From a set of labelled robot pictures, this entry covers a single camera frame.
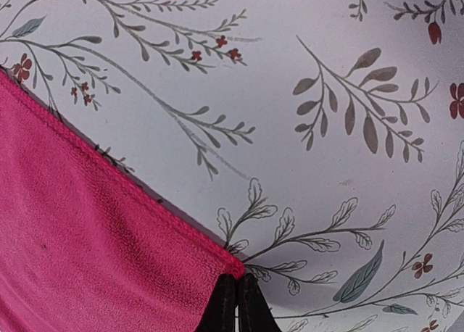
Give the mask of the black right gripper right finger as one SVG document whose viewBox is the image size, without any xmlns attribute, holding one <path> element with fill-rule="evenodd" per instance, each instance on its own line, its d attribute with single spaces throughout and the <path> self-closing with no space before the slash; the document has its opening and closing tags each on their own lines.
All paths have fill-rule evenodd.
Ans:
<svg viewBox="0 0 464 332">
<path fill-rule="evenodd" d="M 239 280 L 238 314 L 240 332 L 281 332 L 251 273 Z"/>
</svg>

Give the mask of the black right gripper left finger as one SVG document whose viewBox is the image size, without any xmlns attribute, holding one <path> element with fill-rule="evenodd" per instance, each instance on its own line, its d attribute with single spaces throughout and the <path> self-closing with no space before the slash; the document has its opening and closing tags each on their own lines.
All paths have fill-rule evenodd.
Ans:
<svg viewBox="0 0 464 332">
<path fill-rule="evenodd" d="M 196 332 L 233 332 L 235 331 L 236 279 L 222 274 L 204 309 Z"/>
</svg>

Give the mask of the pink towel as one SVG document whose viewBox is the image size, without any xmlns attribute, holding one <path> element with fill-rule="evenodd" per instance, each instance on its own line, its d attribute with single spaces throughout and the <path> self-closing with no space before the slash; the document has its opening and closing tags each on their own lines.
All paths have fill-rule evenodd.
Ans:
<svg viewBox="0 0 464 332">
<path fill-rule="evenodd" d="M 1 75 L 1 329 L 195 331 L 242 263 Z"/>
</svg>

